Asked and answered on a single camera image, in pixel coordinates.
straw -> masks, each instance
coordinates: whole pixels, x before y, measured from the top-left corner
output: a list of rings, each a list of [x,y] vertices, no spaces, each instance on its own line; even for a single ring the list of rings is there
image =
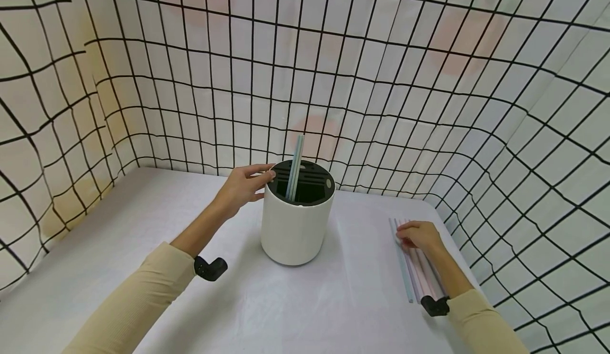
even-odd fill
[[[297,184],[299,171],[301,170],[301,154],[303,141],[305,136],[301,134],[297,137],[297,146],[294,148],[292,157],[292,165],[290,166],[290,177],[288,178],[288,188],[286,188],[286,198],[289,201],[294,201],[294,196],[297,194]]]

bundle of straws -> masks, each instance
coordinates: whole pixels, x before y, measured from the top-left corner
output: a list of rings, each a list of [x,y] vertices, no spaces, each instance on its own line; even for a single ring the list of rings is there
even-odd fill
[[[406,219],[390,218],[392,238],[396,238],[394,234],[398,226],[406,222],[408,222]],[[413,293],[417,303],[421,303],[421,299],[425,295],[429,295],[434,299],[439,299],[446,295],[441,282],[438,280],[438,274],[420,249],[409,248],[405,252],[401,247],[397,246],[397,251],[402,271],[402,280],[405,282],[405,290],[407,291],[407,298],[410,303],[414,300]]]
[[[290,166],[290,176],[288,178],[288,188],[286,189],[286,199],[294,201],[294,196],[297,194],[297,185],[299,182],[299,172],[301,171],[301,155],[303,153],[303,142],[305,136],[301,134],[297,138],[297,146],[294,149],[292,157],[292,165]]]

white table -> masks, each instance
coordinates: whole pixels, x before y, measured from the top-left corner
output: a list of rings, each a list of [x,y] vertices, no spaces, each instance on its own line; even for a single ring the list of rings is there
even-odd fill
[[[225,178],[137,169],[0,303],[0,351],[60,353],[108,294],[171,241]],[[465,352],[444,317],[409,304],[388,217],[433,221],[474,277],[436,211],[404,198],[338,192],[320,254],[301,267],[261,248],[262,202],[245,206],[205,248],[229,269],[195,278],[137,353]]]

finger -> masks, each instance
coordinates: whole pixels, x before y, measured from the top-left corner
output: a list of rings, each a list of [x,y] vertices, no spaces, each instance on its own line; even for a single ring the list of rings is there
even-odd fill
[[[405,224],[402,224],[400,226],[398,226],[398,228],[396,229],[397,231],[400,231],[402,229],[407,229],[407,228],[419,228],[421,222],[417,221],[417,220],[411,220],[410,222],[406,222]]]
[[[274,165],[275,164],[250,165],[250,166],[239,167],[239,169],[241,170],[242,173],[244,173],[245,176],[250,176],[250,175],[256,174],[256,173],[266,172],[267,170],[272,168]]]
[[[250,198],[250,201],[261,200],[264,197],[265,197],[265,193],[264,192],[256,193],[256,194],[252,195],[252,197]]]
[[[405,244],[411,248],[417,248],[416,243],[414,243],[413,241],[411,241],[409,238],[403,238],[402,239],[402,244]]]
[[[258,190],[263,188],[267,183],[271,182],[273,178],[275,178],[275,171],[269,170],[268,172],[264,172],[248,181],[252,184],[253,190]]]
[[[397,238],[411,238],[411,234],[413,233],[413,229],[412,228],[407,228],[407,229],[401,229],[400,231],[396,232],[396,237]]]
[[[416,246],[414,246],[413,243],[411,243],[411,244],[402,243],[401,247],[402,247],[402,250],[404,250],[404,251],[408,250],[409,248],[416,248]]]

long sleeve shirt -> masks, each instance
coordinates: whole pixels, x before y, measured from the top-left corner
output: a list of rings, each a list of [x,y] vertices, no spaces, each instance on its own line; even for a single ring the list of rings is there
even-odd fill
[[[162,243],[89,317],[64,354],[129,354],[195,276],[193,258]],[[529,353],[477,290],[448,301],[449,319],[474,354]]]

